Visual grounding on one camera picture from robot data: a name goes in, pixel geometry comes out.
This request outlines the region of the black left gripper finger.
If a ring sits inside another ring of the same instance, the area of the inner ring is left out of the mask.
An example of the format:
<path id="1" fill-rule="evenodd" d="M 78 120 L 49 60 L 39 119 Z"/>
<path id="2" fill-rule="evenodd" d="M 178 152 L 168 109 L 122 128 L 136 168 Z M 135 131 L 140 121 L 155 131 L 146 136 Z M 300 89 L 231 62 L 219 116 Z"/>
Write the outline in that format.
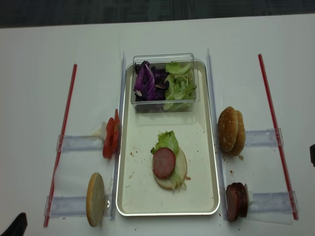
<path id="1" fill-rule="evenodd" d="M 27 226 L 27 215 L 25 212 L 21 212 L 1 236 L 23 236 Z"/>

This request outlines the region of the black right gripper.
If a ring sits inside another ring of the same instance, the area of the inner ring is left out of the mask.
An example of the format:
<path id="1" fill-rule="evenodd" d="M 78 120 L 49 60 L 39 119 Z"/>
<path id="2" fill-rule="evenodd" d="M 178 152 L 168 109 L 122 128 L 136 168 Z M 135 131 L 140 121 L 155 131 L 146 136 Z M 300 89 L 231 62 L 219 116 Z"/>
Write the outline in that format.
<path id="1" fill-rule="evenodd" d="M 311 163 L 315 167 L 315 144 L 310 146 L 310 159 L 311 159 Z"/>

